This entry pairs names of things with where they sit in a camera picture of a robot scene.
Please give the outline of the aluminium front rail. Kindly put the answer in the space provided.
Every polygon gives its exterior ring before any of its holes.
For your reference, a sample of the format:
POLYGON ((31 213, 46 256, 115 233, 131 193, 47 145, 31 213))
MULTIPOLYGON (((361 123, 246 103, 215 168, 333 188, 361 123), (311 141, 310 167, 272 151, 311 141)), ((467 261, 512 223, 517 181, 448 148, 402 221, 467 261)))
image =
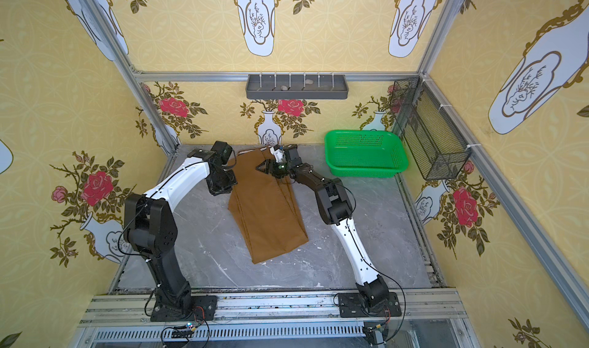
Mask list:
MULTIPOLYGON (((399 297, 399 320, 446 320, 467 317, 458 292, 452 288, 394 291, 399 297)), ((213 322, 217 324, 340 321, 334 291, 219 293, 213 322)), ((152 322, 153 301, 146 294, 104 295, 92 298, 79 327, 165 326, 152 322)))

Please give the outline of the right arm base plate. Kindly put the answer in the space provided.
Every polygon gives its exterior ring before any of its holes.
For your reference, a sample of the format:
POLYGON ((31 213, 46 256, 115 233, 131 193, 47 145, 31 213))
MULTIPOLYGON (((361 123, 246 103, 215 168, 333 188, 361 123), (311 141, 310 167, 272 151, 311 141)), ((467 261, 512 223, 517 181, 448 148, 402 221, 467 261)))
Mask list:
POLYGON ((343 318, 388 318, 403 315, 398 297, 393 292, 387 292, 383 298, 379 297, 374 300, 359 292, 337 293, 334 297, 334 305, 337 307, 340 317, 343 318))

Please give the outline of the small circuit board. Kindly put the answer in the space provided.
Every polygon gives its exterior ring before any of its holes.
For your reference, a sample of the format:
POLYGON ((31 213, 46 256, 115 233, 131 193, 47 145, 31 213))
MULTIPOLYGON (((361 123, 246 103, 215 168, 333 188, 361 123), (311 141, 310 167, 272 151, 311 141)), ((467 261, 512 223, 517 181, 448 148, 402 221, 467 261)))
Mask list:
POLYGON ((194 327, 173 327, 170 338, 190 340, 193 338, 195 330, 194 327))

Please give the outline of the grey wall shelf tray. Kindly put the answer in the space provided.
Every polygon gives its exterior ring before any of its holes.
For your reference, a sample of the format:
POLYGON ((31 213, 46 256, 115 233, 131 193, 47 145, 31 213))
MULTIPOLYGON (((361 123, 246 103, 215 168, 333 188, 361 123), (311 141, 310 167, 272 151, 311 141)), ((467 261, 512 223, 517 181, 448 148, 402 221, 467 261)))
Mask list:
POLYGON ((248 99, 347 99, 346 76, 337 73, 258 73, 248 75, 248 99), (281 86, 291 87, 281 91, 281 86))

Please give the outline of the green plastic basket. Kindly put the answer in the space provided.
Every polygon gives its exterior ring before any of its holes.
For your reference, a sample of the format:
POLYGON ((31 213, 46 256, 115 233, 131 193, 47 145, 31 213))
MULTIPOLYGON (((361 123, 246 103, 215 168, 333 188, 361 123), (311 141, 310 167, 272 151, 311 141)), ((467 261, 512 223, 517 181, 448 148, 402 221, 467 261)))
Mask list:
POLYGON ((386 131, 332 130, 325 135, 325 160, 338 177, 388 179, 409 166, 400 138, 386 131))

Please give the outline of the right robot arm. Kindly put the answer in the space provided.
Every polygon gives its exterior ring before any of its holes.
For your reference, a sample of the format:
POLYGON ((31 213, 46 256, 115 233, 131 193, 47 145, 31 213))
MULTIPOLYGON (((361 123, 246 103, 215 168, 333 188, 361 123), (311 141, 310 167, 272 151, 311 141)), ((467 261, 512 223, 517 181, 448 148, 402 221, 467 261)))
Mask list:
POLYGON ((353 219, 355 208, 342 180, 329 179, 303 162, 297 145, 274 145, 269 151, 271 158, 256 170, 276 179, 289 177, 313 191, 322 221, 334 230, 351 263, 360 305, 370 314, 387 307, 390 301, 387 282, 360 240, 353 219))

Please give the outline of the brown long pants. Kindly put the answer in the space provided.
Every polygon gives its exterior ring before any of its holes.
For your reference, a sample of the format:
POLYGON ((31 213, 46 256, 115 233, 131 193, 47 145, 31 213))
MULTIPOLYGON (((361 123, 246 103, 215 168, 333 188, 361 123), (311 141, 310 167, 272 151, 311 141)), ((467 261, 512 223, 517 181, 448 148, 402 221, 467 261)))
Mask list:
POLYGON ((271 157, 268 150, 253 149, 238 155, 233 169, 237 185, 229 199, 229 211, 254 264, 287 254, 309 241, 291 184, 256 170, 271 157))

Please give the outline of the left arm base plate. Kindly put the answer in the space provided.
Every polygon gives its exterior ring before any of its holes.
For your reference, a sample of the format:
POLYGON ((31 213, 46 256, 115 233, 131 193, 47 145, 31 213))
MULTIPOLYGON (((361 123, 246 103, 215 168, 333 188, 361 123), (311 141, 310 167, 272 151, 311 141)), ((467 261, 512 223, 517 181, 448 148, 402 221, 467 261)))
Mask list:
POLYGON ((151 322, 173 322, 181 320, 214 319, 218 297, 213 295, 185 296, 176 302, 165 301, 158 297, 150 313, 151 322))

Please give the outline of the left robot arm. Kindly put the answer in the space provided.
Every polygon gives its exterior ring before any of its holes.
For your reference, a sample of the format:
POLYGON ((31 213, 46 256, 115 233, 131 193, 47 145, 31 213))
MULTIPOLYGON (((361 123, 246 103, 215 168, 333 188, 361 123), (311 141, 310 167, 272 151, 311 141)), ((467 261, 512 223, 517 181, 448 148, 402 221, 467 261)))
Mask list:
POLYGON ((156 307, 162 313, 184 317, 193 310, 190 283, 176 257, 178 228, 173 211, 202 181, 213 196, 229 194, 237 184, 229 165, 235 157, 227 142, 217 141, 209 150, 195 149, 161 183, 141 195, 132 193, 125 201, 123 237, 147 263, 156 285, 156 307))

